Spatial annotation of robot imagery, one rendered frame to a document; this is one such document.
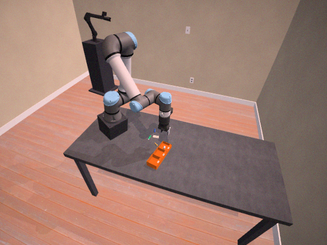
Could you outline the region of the orange three-compartment bin rack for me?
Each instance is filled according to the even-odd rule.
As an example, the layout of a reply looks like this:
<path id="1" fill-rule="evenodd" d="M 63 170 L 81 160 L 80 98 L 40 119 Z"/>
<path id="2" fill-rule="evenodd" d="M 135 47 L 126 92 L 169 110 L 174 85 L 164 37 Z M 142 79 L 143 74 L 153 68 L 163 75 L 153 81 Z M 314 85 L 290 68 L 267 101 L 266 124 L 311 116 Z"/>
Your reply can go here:
<path id="1" fill-rule="evenodd" d="M 163 147 L 166 146 L 165 149 Z M 150 156 L 150 158 L 147 160 L 147 166 L 157 170 L 162 161 L 164 160 L 165 156 L 171 149 L 172 145 L 162 141 L 162 143 L 159 145 L 159 147 L 155 150 L 155 152 Z"/>

